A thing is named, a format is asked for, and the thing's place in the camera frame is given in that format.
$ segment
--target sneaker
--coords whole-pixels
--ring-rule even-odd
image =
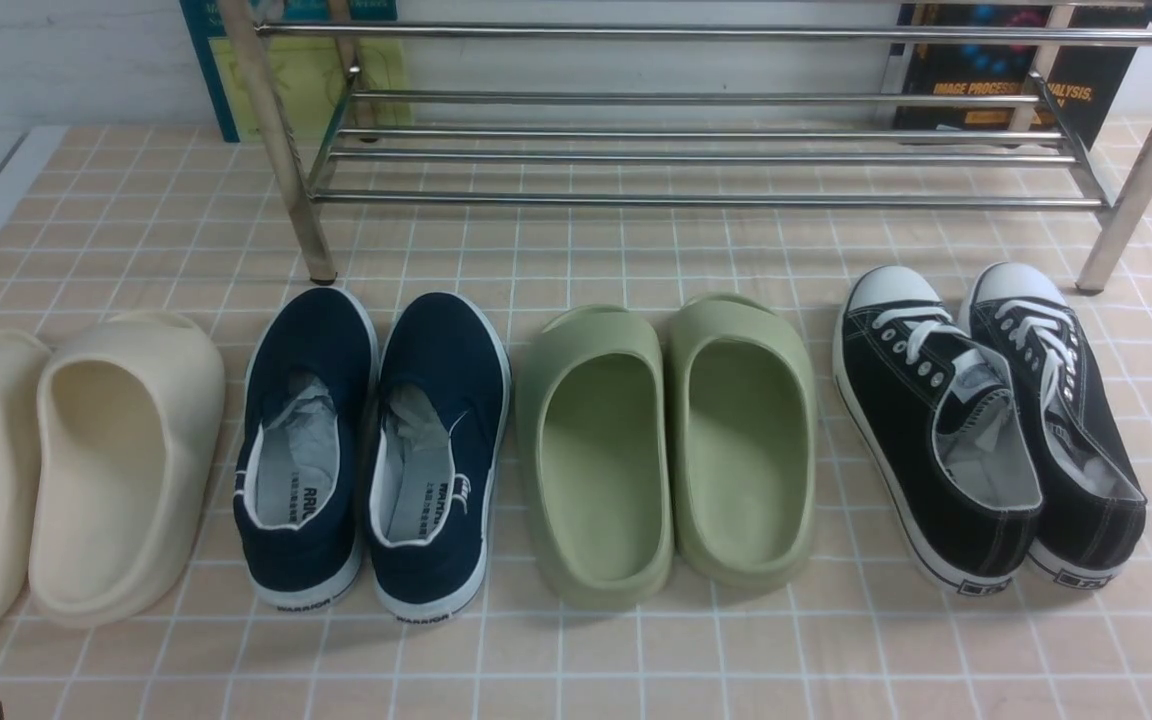
[[[483,311],[432,291],[394,324],[379,392],[367,503],[376,593],[404,623],[438,623],[486,575],[509,361]]]
[[[1011,365],[1047,498],[1030,560],[1067,588],[1105,588],[1144,532],[1146,498],[1078,316],[1041,272],[1000,263],[977,278],[958,326]]]
[[[288,302],[247,366],[234,520],[276,611],[328,607],[358,577],[358,425],[379,367],[366,310],[329,287]]]
[[[952,592],[1001,592],[1043,507],[1005,361],[952,324],[918,273],[886,266],[838,314],[833,373],[916,564]]]

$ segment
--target book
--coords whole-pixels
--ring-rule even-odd
[[[349,13],[357,20],[395,20],[396,1],[349,0]],[[260,127],[256,123],[247,88],[238,76],[237,60],[234,59],[229,38],[225,37],[215,0],[180,0],[180,10],[184,13],[221,136],[228,142],[259,141]],[[326,0],[285,0],[283,18],[293,22],[326,20],[328,16]],[[401,40],[364,38],[358,41],[358,51],[367,88],[408,88]],[[274,37],[268,53],[294,137],[297,142],[318,142],[328,128],[344,86],[335,41],[329,37]],[[411,106],[378,103],[376,122],[410,124]]]
[[[918,26],[1046,26],[1051,13],[1044,5],[918,3],[910,23]],[[1142,8],[1082,5],[1074,9],[1073,28],[1144,28]],[[905,94],[1020,94],[1037,48],[1023,45],[914,46],[904,63]],[[1056,97],[1070,127],[1092,146],[1105,126],[1114,97],[1132,65],[1134,47],[1061,47],[1047,86]],[[888,79],[893,73],[888,71]],[[896,129],[1006,129],[1010,108],[899,108]],[[1055,119],[1039,108],[1033,129],[1051,129]]]

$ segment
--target book cover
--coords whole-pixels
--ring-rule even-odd
[[[260,128],[215,1],[180,0],[180,10],[184,13],[221,135],[228,142],[258,141]],[[397,18],[396,0],[349,0],[349,12],[359,20]],[[328,6],[326,0],[285,0],[283,17],[326,20]],[[358,41],[358,50],[367,88],[407,88],[402,41],[365,38]],[[344,83],[335,41],[325,37],[275,37],[270,41],[270,65],[294,136],[301,142],[318,142],[326,132]],[[410,124],[411,108],[404,104],[378,104],[376,122]]]

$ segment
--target navy blue slip-on shoe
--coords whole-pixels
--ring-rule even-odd
[[[247,366],[234,520],[256,596],[275,609],[318,611],[358,577],[358,429],[377,344],[353,295],[314,288],[283,306]]]
[[[399,620],[447,620],[483,588],[509,382],[505,347],[470,301],[432,291],[394,324],[367,535],[376,593]]]

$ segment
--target black canvas sneaker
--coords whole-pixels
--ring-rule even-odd
[[[1001,592],[1043,508],[1002,357],[956,328],[918,273],[884,266],[838,314],[833,373],[916,564],[952,592]]]
[[[1047,500],[1030,560],[1067,588],[1105,588],[1144,532],[1146,498],[1078,316],[1041,272],[1001,263],[977,278],[958,326],[1011,366]]]

